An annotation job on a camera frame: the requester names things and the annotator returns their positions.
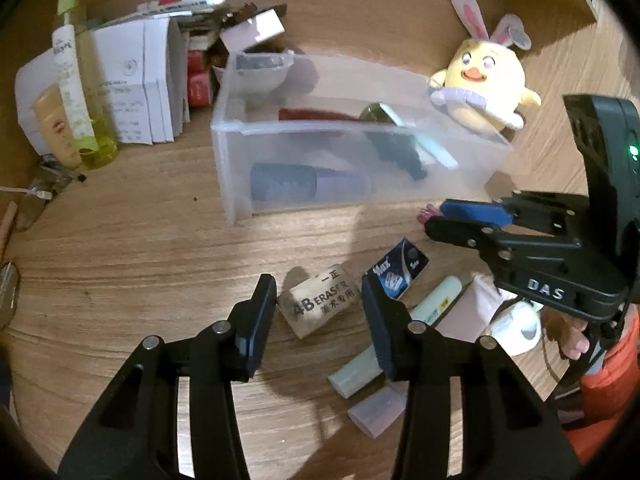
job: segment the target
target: metal pin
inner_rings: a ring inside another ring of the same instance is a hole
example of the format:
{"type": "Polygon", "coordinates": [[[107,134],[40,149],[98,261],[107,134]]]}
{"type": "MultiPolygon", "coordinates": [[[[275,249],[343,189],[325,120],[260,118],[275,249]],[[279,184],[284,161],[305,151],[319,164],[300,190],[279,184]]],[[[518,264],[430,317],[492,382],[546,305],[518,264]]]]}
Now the metal pin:
{"type": "Polygon", "coordinates": [[[157,335],[148,335],[142,340],[142,348],[145,350],[153,350],[160,344],[160,338],[157,335]]]}
{"type": "Polygon", "coordinates": [[[229,323],[226,319],[220,319],[219,321],[211,325],[211,327],[213,329],[213,332],[215,332],[216,334],[224,334],[231,330],[231,323],[229,323]]]}
{"type": "Polygon", "coordinates": [[[498,342],[490,335],[480,336],[480,344],[487,350],[495,350],[498,348],[498,342]]]}
{"type": "Polygon", "coordinates": [[[418,320],[411,321],[406,327],[412,334],[423,334],[427,331],[427,325],[418,320]]]}

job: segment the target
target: plush toy face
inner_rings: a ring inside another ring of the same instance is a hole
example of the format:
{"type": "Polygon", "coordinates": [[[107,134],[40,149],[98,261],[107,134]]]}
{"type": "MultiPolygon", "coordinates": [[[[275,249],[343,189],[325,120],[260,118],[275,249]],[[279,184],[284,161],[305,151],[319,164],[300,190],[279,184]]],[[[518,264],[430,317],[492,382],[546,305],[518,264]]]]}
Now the plush toy face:
{"type": "Polygon", "coordinates": [[[513,50],[465,40],[449,64],[444,86],[472,90],[513,111],[525,87],[524,70],[513,50]]]}

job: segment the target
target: wooden stick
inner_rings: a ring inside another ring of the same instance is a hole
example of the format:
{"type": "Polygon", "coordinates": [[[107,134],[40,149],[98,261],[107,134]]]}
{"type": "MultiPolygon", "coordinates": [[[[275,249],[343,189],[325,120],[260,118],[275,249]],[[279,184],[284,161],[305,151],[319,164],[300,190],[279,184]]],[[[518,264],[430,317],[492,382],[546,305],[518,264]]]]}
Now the wooden stick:
{"type": "Polygon", "coordinates": [[[15,214],[18,212],[18,205],[15,202],[9,202],[2,218],[2,224],[0,224],[0,262],[2,261],[2,255],[4,254],[4,247],[6,241],[11,234],[11,229],[14,226],[15,214]]]}

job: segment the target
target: red box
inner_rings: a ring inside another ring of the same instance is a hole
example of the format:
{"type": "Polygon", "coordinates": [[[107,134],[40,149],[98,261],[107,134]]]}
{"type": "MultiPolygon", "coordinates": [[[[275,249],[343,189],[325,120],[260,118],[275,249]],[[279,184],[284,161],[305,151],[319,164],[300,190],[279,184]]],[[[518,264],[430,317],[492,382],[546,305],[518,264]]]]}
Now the red box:
{"type": "Polygon", "coordinates": [[[192,73],[187,81],[189,107],[210,106],[213,102],[213,81],[209,67],[192,73]]]}
{"type": "Polygon", "coordinates": [[[190,50],[187,55],[187,73],[202,72],[209,66],[209,54],[205,50],[190,50]]]}

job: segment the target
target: paper stack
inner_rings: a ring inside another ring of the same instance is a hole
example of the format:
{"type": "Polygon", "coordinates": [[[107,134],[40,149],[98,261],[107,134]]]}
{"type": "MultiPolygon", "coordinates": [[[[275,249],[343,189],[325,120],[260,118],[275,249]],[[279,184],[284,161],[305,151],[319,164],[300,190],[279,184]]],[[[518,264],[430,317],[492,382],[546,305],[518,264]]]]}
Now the paper stack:
{"type": "MultiPolygon", "coordinates": [[[[88,102],[110,117],[123,143],[172,142],[186,113],[187,44],[171,18],[120,23],[78,37],[82,86],[88,102]]],[[[31,104],[56,83],[48,50],[15,79],[18,123],[39,155],[50,153],[31,104]]]]}

